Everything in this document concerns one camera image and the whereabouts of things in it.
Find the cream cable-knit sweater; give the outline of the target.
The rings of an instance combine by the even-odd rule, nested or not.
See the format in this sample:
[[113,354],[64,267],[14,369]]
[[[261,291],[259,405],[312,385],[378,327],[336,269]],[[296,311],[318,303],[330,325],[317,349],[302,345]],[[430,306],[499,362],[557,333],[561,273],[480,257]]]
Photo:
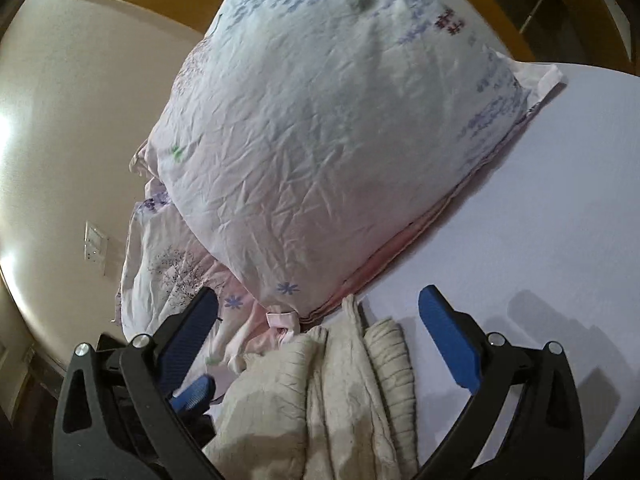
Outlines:
[[249,356],[203,450],[227,479],[411,479],[416,393],[400,325],[337,319]]

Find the pink pillow with tree print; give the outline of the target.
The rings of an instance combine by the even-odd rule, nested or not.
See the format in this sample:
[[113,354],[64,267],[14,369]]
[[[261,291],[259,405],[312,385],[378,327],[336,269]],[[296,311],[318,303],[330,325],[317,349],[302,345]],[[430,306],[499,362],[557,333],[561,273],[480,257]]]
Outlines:
[[204,287],[216,294],[218,321],[189,370],[195,378],[235,377],[247,353],[277,349],[299,332],[298,315],[262,306],[201,244],[164,185],[153,179],[129,221],[115,322],[128,340],[155,333]]

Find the lavender bed sheet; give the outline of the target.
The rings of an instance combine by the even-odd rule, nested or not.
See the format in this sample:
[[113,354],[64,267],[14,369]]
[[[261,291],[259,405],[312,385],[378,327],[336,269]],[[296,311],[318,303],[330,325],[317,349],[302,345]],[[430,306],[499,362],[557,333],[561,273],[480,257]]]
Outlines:
[[468,393],[418,315],[435,285],[512,344],[562,344],[596,471],[639,407],[639,81],[585,65],[421,238],[361,296],[397,320],[416,376],[419,452]]

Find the pink floral pillow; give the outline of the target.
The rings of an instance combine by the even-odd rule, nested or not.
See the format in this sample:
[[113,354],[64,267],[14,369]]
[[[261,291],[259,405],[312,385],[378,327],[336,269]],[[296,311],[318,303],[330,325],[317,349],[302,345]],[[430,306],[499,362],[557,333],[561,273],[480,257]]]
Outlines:
[[304,322],[410,245],[562,81],[423,0],[224,0],[131,166],[265,307]]

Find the white wall switch panel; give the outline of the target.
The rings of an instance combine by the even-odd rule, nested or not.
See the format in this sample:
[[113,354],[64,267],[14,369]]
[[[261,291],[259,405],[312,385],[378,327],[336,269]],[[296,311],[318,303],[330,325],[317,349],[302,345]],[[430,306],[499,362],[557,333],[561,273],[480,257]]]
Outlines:
[[108,237],[94,224],[85,223],[84,257],[101,276],[105,274]]

